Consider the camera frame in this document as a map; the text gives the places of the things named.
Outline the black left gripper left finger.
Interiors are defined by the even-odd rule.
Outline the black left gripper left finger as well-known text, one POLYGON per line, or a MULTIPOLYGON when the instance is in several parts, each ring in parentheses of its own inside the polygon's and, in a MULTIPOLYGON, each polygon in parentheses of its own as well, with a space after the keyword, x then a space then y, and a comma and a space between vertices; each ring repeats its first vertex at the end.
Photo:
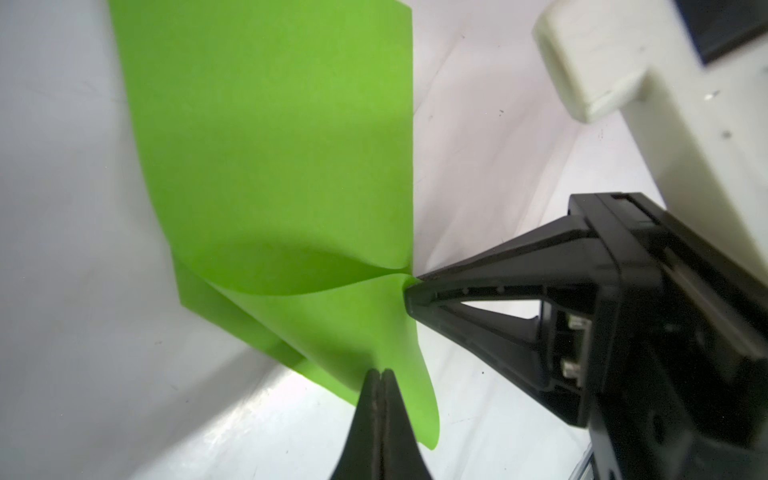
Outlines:
POLYGON ((370 370, 360 391, 332 480, 376 480, 382 474, 382 375, 370 370))

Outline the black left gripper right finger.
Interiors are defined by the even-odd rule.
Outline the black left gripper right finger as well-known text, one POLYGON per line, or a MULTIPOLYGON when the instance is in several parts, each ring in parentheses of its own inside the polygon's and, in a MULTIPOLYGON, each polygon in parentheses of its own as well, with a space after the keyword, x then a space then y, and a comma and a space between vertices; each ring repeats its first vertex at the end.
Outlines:
POLYGON ((392 370, 382 373, 380 390, 380 478, 431 480, 392 370))

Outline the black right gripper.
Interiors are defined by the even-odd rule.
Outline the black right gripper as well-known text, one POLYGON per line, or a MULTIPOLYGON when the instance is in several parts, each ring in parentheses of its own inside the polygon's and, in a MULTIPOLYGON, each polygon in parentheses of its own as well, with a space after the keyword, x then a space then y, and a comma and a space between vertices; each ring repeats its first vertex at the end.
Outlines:
POLYGON ((568 211, 423 276, 405 290, 408 314, 583 427, 585 394, 558 363, 574 344, 565 315, 595 305, 589 224, 661 280, 650 305, 631 308, 627 362, 593 412, 593 476, 765 478, 766 287, 642 194, 574 194, 568 211))

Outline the green square paper sheet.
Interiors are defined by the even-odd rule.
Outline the green square paper sheet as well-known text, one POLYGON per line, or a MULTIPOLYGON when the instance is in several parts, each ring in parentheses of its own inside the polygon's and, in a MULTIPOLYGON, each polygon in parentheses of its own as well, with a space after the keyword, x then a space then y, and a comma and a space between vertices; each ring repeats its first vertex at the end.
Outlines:
POLYGON ((113 1, 137 153, 181 303, 355 402, 396 373, 440 435, 405 310, 413 33, 398 1, 113 1))

